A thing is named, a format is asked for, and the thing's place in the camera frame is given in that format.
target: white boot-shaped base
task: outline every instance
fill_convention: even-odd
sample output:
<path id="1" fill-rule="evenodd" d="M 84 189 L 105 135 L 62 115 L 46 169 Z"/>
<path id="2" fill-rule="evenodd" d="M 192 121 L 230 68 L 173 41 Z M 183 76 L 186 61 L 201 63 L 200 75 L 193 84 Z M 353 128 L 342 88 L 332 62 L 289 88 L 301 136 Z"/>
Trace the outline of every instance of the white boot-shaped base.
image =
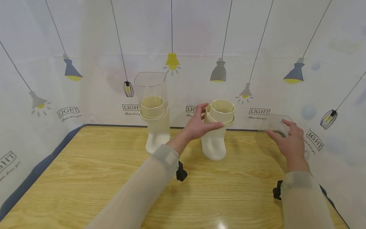
<path id="1" fill-rule="evenodd" d="M 140 114 L 142 120 L 147 122 L 147 130 L 149 135 L 146 141 L 146 152 L 152 154 L 162 144 L 170 140 L 170 121 L 169 111 L 157 119 L 148 119 Z"/>
<path id="2" fill-rule="evenodd" d="M 205 113 L 205 123 L 213 123 L 210 119 L 210 113 Z M 234 123 L 235 118 L 228 124 L 218 130 L 213 130 L 201 137 L 202 153 L 210 160 L 222 160 L 226 156 L 226 147 L 224 142 L 226 129 Z"/>

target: wooden table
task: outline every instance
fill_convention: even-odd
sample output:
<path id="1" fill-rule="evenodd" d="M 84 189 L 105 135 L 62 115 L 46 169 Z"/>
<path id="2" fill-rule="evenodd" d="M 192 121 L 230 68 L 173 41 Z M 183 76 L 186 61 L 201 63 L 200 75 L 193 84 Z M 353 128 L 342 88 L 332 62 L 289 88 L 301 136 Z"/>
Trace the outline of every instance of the wooden table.
<path id="1" fill-rule="evenodd" d="M 146 128 L 83 127 L 0 228 L 84 228 L 149 156 L 146 137 Z M 206 159 L 200 140 L 188 145 L 180 158 L 188 177 L 169 183 L 142 228 L 283 228 L 272 195 L 285 169 L 276 145 L 264 133 L 238 131 L 227 131 L 225 143 L 221 161 Z M 329 209 L 336 228 L 346 228 Z"/>

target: right hand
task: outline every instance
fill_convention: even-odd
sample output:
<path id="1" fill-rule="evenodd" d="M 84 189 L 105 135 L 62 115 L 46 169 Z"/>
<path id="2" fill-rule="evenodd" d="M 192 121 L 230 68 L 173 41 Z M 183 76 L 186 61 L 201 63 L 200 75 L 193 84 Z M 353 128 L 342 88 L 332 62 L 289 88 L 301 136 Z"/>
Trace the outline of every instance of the right hand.
<path id="1" fill-rule="evenodd" d="M 284 119 L 282 122 L 290 127 L 289 137 L 284 138 L 272 130 L 266 130 L 266 134 L 277 144 L 287 160 L 305 159 L 304 131 L 294 122 Z"/>

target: beige sleeve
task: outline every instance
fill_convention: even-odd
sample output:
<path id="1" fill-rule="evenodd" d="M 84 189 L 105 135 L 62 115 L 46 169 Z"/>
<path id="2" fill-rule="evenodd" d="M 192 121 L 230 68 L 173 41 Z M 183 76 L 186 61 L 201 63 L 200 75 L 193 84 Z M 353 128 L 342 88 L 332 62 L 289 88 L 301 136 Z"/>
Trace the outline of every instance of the beige sleeve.
<path id="1" fill-rule="evenodd" d="M 310 173 L 287 173 L 281 185 L 281 199 L 285 229 L 334 228 L 325 197 Z"/>
<path id="2" fill-rule="evenodd" d="M 153 203 L 175 176 L 178 158 L 171 147 L 161 145 L 86 228 L 140 228 Z"/>

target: pendant lamp illustration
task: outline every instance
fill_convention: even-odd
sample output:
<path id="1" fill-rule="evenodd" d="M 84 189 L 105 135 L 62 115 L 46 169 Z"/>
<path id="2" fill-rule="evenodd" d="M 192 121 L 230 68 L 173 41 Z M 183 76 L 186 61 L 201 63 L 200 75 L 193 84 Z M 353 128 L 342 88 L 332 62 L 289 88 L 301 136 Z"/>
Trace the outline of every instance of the pendant lamp illustration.
<path id="1" fill-rule="evenodd" d="M 13 60 L 11 59 L 9 53 L 6 51 L 3 43 L 0 41 L 0 44 L 2 46 L 2 48 L 4 49 L 6 55 L 8 56 L 9 60 L 11 61 L 11 63 L 14 65 L 14 68 L 15 70 L 18 72 L 19 76 L 21 77 L 21 79 L 23 80 L 23 82 L 25 83 L 25 85 L 28 87 L 29 89 L 29 95 L 30 97 L 32 98 L 32 113 L 31 114 L 34 114 L 36 113 L 38 115 L 38 117 L 40 116 L 40 112 L 43 111 L 43 114 L 44 115 L 47 115 L 46 111 L 44 110 L 45 109 L 51 109 L 50 107 L 48 107 L 47 105 L 49 105 L 51 102 L 48 102 L 47 100 L 45 99 L 42 99 L 40 97 L 38 97 L 36 95 L 36 93 L 34 91 L 32 91 L 32 89 L 30 89 L 28 83 L 24 80 L 22 74 L 19 72 L 18 68 L 16 67 L 15 63 L 13 62 Z"/>
<path id="2" fill-rule="evenodd" d="M 72 81 L 80 81 L 83 78 L 83 76 L 76 70 L 76 68 L 72 64 L 72 60 L 70 60 L 69 57 L 67 56 L 66 51 L 65 51 L 65 47 L 64 47 L 64 45 L 62 43 L 62 40 L 61 40 L 61 37 L 60 37 L 60 34 L 59 34 L 59 30 L 57 29 L 55 20 L 53 19 L 53 16 L 52 16 L 52 13 L 51 13 L 51 9 L 49 8 L 49 5 L 48 5 L 47 0 L 45 0 L 45 2 L 46 2 L 46 5 L 47 5 L 49 14 L 51 15 L 53 24 L 54 24 L 54 26 L 56 28 L 56 32 L 57 32 L 57 35 L 59 37 L 59 40 L 60 40 L 62 49 L 64 51 L 63 58 L 64 58 L 64 61 L 66 63 L 65 77 L 67 77 L 68 79 L 70 79 Z"/>
<path id="3" fill-rule="evenodd" d="M 320 23 L 322 22 L 322 20 L 323 20 L 323 18 L 325 16 L 325 13 L 328 10 L 331 2 L 332 2 L 332 0 L 329 1 L 328 6 L 326 7 L 326 9 L 325 9 L 325 11 L 323 13 L 323 16 L 321 17 L 320 22 L 319 22 L 317 28 L 315 29 L 314 34 L 311 37 L 309 44 L 307 45 L 307 47 L 305 49 L 304 54 L 302 55 L 301 58 L 298 58 L 298 60 L 294 64 L 294 68 L 283 78 L 283 81 L 285 81 L 286 83 L 288 83 L 288 84 L 296 84 L 296 83 L 300 83 L 300 82 L 303 82 L 304 81 L 304 77 L 302 75 L 302 67 L 305 65 L 304 64 L 304 56 L 305 56 L 307 50 L 309 49 L 309 46 L 310 46 L 311 42 L 313 41 L 313 38 L 314 38 L 314 36 L 315 36 L 315 34 L 316 34 L 319 26 L 320 26 Z"/>
<path id="4" fill-rule="evenodd" d="M 264 33 L 266 32 L 266 27 L 267 27 L 268 19 L 269 19 L 269 16 L 271 14 L 271 11 L 272 11 L 273 1 L 274 0 L 272 0 L 271 7 L 269 8 L 269 13 L 268 13 L 268 16 L 267 16 L 266 24 L 264 25 L 264 30 L 263 30 L 263 33 L 262 33 L 261 41 L 259 42 L 259 46 L 258 46 L 258 50 L 257 50 L 257 55 L 255 56 L 253 68 L 252 68 L 252 71 L 250 73 L 249 82 L 246 83 L 244 90 L 239 94 L 239 96 L 235 97 L 236 99 L 239 99 L 237 101 L 237 103 L 241 102 L 242 105 L 244 103 L 244 100 L 242 100 L 242 99 L 246 99 L 247 103 L 249 103 L 249 99 L 253 99 L 252 93 L 250 92 L 250 89 L 249 89 L 250 80 L 251 80 L 251 78 L 253 76 L 253 71 L 254 71 L 255 63 L 257 62 L 257 58 L 258 58 L 259 50 L 261 49 L 261 44 L 262 44 L 262 41 L 263 41 Z"/>
<path id="5" fill-rule="evenodd" d="M 343 102 L 348 98 L 348 96 L 352 93 L 353 89 L 355 89 L 355 87 L 357 86 L 357 84 L 362 80 L 363 76 L 366 74 L 366 72 L 364 72 L 364 74 L 360 77 L 360 79 L 357 81 L 357 83 L 353 86 L 353 88 L 351 89 L 351 91 L 348 93 L 348 95 L 342 100 L 342 102 L 339 104 L 339 106 L 337 107 L 337 109 L 335 110 L 330 110 L 327 113 L 325 113 L 325 115 L 323 115 L 322 119 L 320 120 L 320 125 L 325 129 L 328 130 L 328 128 L 333 125 L 333 123 L 335 122 L 335 120 L 338 117 L 338 109 L 341 107 L 341 105 L 343 104 Z"/>
<path id="6" fill-rule="evenodd" d="M 224 61 L 224 50 L 225 50 L 225 43 L 226 43 L 226 35 L 228 33 L 228 27 L 229 27 L 229 20 L 230 20 L 230 14 L 231 14 L 231 7 L 232 7 L 232 0 L 230 4 L 230 10 L 229 10 L 229 17 L 228 17 L 228 23 L 226 24 L 226 32 L 225 32 L 225 39 L 224 39 L 224 47 L 223 47 L 223 53 L 221 55 L 221 58 L 216 62 L 217 66 L 213 69 L 211 73 L 210 81 L 212 82 L 225 82 L 226 81 L 226 69 L 225 69 L 225 61 Z"/>
<path id="7" fill-rule="evenodd" d="M 123 90 L 124 90 L 124 94 L 126 95 L 126 97 L 133 97 L 135 95 L 134 94 L 134 88 L 132 87 L 131 82 L 128 81 L 128 78 L 127 78 L 126 66 L 124 65 L 124 59 L 123 59 L 123 53 L 122 53 L 121 40 L 119 38 L 119 32 L 118 32 L 118 27 L 117 27 L 117 20 L 116 20 L 116 15 L 115 15 L 115 12 L 114 12 L 114 7 L 113 7 L 112 0 L 111 0 L 111 5 L 112 5 L 113 17 L 114 17 L 115 25 L 116 25 L 116 31 L 117 31 L 119 49 L 121 51 L 121 56 L 122 56 L 122 63 L 123 63 L 124 75 L 126 77 L 126 81 L 123 83 Z"/>
<path id="8" fill-rule="evenodd" d="M 173 0 L 170 1 L 170 14 L 171 14 L 171 25 L 172 25 L 172 53 L 168 53 L 168 59 L 167 62 L 165 63 L 165 67 L 163 67 L 163 69 L 167 69 L 167 73 L 169 73 L 169 71 L 171 71 L 172 75 L 173 72 L 175 71 L 178 74 L 178 70 L 177 69 L 181 69 L 179 61 L 177 59 L 177 54 L 173 52 Z"/>

